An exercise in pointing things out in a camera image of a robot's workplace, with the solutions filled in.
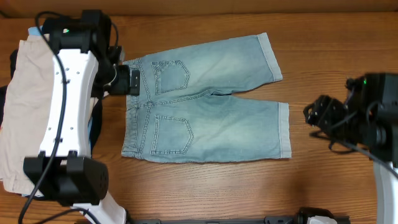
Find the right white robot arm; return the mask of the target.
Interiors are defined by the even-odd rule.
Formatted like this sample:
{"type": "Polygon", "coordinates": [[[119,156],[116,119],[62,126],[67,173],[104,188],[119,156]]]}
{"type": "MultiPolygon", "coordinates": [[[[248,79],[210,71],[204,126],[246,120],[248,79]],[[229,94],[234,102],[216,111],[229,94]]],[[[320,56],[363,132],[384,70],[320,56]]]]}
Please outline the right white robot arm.
{"type": "Polygon", "coordinates": [[[373,162],[377,223],[397,223],[397,74],[350,78],[344,102],[321,95],[303,109],[310,136],[340,144],[342,154],[359,152],[373,162]]]}

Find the light blue denim shorts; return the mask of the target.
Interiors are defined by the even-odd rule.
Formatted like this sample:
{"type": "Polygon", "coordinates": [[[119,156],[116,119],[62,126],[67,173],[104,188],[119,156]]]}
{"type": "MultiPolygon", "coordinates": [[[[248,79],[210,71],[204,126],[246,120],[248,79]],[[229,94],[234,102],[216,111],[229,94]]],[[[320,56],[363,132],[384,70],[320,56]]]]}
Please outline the light blue denim shorts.
{"type": "Polygon", "coordinates": [[[266,33],[191,45],[127,62],[140,93],[126,98],[121,154],[151,162],[289,159],[289,106],[237,93],[283,79],[266,33]]]}

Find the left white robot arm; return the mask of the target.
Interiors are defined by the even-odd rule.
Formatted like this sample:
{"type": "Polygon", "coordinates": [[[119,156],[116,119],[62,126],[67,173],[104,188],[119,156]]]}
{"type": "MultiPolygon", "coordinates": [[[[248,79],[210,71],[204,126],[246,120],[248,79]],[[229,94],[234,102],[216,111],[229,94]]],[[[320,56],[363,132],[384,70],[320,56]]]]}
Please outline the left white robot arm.
{"type": "Polygon", "coordinates": [[[108,191],[108,168],[91,156],[92,98],[137,96],[140,73],[122,65],[123,48],[111,43],[116,26],[100,10],[74,19],[46,12],[37,28],[53,55],[49,120],[39,152],[23,171],[44,200],[80,212],[92,223],[131,223],[128,211],[108,191]]]}

